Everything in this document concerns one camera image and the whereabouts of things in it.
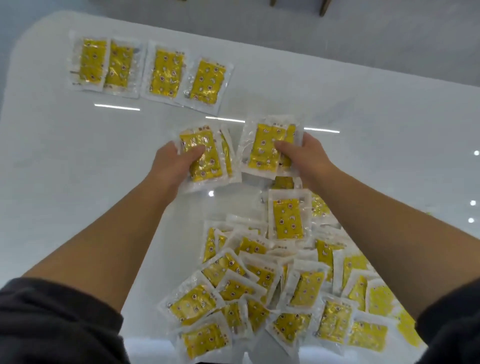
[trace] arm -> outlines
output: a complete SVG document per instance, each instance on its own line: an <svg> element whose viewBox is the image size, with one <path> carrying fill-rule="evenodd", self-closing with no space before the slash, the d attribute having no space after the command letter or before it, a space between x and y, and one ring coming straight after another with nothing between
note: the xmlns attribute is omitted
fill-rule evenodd
<svg viewBox="0 0 480 364"><path fill-rule="evenodd" d="M203 152L199 146L179 156L173 142L167 143L138 186L24 277L76 288L120 312L163 211Z"/></svg>
<svg viewBox="0 0 480 364"><path fill-rule="evenodd" d="M480 242L339 170L305 133L303 146L278 142L340 224L416 319L429 305L480 277Z"/></svg>

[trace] glossy white tabletop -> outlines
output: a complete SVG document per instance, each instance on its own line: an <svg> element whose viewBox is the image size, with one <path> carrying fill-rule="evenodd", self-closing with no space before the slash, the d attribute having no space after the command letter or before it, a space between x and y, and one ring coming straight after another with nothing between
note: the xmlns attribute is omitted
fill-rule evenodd
<svg viewBox="0 0 480 364"><path fill-rule="evenodd" d="M0 119L0 283L123 197L174 129L205 120L187 108L67 90L70 29L154 39L229 60L235 71L219 117L303 113L309 127L340 131L312 132L340 168L480 235L478 208L470 205L480 200L479 88L59 12L28 29L11 56ZM227 123L236 144L243 124ZM184 195L167 209L123 310L125 337L165 337L155 305L192 273L202 220L229 212L255 217L257 192L231 185L214 197Z"/></svg>

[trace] hand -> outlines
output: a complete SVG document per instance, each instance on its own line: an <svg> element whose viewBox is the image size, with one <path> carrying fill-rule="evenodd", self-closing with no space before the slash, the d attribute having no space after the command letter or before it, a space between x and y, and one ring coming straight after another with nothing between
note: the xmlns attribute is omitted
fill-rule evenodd
<svg viewBox="0 0 480 364"><path fill-rule="evenodd" d="M152 169L145 178L161 189L162 198L170 204L177 197L178 189L189 173L190 165L202 156L205 146L196 146L178 155L177 147L168 142L157 150Z"/></svg>
<svg viewBox="0 0 480 364"><path fill-rule="evenodd" d="M300 172L303 187L318 194L315 189L321 182L321 176L335 167L322 144L310 134L303 133L303 146L277 141L275 148L292 160Z"/></svg>

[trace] gray floor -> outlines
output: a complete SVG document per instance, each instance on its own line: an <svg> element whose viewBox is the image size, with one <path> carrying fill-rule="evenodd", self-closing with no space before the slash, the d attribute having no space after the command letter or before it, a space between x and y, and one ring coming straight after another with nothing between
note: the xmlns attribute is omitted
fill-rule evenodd
<svg viewBox="0 0 480 364"><path fill-rule="evenodd" d="M343 62L480 85L480 1L2 0L0 104L9 54L36 20L77 10Z"/></svg>

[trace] person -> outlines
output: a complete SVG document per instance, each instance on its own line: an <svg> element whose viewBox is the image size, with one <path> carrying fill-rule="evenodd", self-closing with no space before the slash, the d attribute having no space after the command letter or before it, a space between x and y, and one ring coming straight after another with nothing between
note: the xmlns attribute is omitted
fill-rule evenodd
<svg viewBox="0 0 480 364"><path fill-rule="evenodd" d="M420 363L476 363L480 242L338 169L321 143L277 142L417 320ZM203 146L160 148L145 179L0 291L0 362L127 363L120 312L163 212Z"/></svg>

